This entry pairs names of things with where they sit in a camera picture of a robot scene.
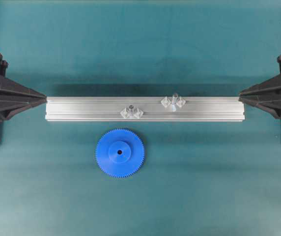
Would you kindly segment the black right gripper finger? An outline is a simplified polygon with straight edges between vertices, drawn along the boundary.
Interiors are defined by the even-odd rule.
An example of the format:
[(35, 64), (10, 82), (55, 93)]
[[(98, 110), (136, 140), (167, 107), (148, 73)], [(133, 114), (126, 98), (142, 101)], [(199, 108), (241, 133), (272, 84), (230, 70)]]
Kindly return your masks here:
[(258, 97), (239, 97), (239, 101), (269, 113), (275, 119), (281, 119), (281, 100), (263, 101)]
[(281, 98), (281, 74), (240, 92), (240, 98)]

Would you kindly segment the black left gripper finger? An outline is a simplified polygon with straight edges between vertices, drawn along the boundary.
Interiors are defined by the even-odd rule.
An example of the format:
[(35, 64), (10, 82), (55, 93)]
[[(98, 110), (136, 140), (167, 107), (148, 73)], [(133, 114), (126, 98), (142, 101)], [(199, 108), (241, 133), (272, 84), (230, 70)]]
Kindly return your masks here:
[(27, 99), (47, 99), (47, 97), (0, 75), (0, 101), (23, 101)]
[(16, 114), (46, 103), (46, 99), (27, 99), (23, 101), (0, 101), (0, 119), (10, 120)]

